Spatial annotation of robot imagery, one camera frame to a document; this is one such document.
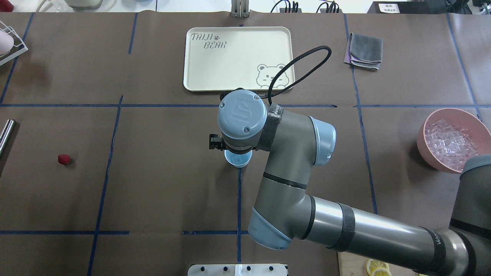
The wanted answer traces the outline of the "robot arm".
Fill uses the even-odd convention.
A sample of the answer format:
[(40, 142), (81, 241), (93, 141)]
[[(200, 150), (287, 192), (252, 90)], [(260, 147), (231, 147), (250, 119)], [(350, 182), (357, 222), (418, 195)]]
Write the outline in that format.
[(220, 100), (222, 137), (210, 135), (210, 149), (269, 152), (248, 227), (256, 243), (285, 250), (293, 239), (308, 240), (419, 274), (490, 275), (490, 150), (466, 162), (449, 227), (413, 227), (306, 193), (312, 167), (324, 166), (334, 151), (331, 124), (267, 107), (249, 90)]

